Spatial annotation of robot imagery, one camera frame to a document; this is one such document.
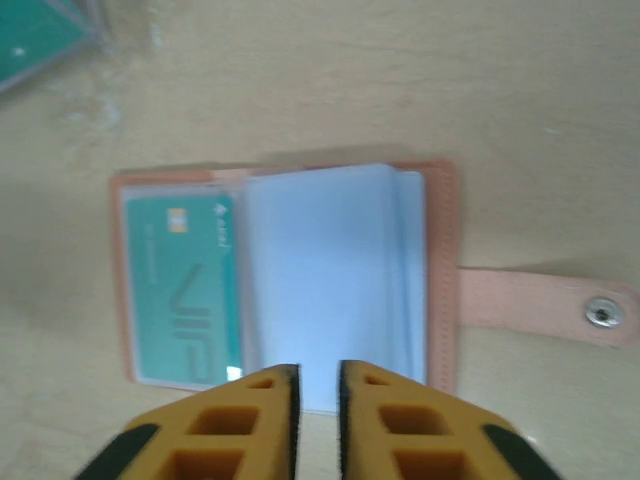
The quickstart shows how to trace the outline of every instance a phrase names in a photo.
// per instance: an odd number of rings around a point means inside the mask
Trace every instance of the wallet strap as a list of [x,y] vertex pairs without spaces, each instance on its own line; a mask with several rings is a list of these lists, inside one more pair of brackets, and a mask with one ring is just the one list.
[[640,295],[626,285],[460,269],[460,323],[620,346],[640,336]]

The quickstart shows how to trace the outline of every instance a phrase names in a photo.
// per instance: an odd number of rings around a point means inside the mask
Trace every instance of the beige table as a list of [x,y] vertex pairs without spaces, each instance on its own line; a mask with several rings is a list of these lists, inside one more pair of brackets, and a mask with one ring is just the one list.
[[[0,99],[0,478],[68,478],[185,395],[122,374],[115,169],[445,153],[464,265],[640,286],[637,2],[107,3],[113,57]],[[465,329],[459,391],[567,478],[636,479],[639,366],[638,345]],[[337,478],[335,440],[304,418],[301,478]]]

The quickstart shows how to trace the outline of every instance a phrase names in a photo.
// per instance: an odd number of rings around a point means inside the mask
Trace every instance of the teal object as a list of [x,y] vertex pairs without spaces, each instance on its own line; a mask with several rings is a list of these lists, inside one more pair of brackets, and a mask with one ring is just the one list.
[[228,195],[127,202],[138,381],[204,389],[242,375],[232,213]]
[[91,43],[87,17],[71,0],[0,2],[0,90]]

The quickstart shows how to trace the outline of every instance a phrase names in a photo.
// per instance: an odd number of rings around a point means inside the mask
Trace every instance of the metal snap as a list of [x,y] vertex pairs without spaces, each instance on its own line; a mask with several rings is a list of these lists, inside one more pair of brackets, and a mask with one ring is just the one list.
[[592,298],[585,306],[587,320],[599,328],[615,328],[622,323],[622,309],[607,298]]

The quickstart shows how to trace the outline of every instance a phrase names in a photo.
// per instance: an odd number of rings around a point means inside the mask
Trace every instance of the green card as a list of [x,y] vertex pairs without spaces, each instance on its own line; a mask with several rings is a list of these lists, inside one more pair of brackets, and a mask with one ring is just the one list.
[[242,375],[229,195],[126,202],[137,380],[204,389]]

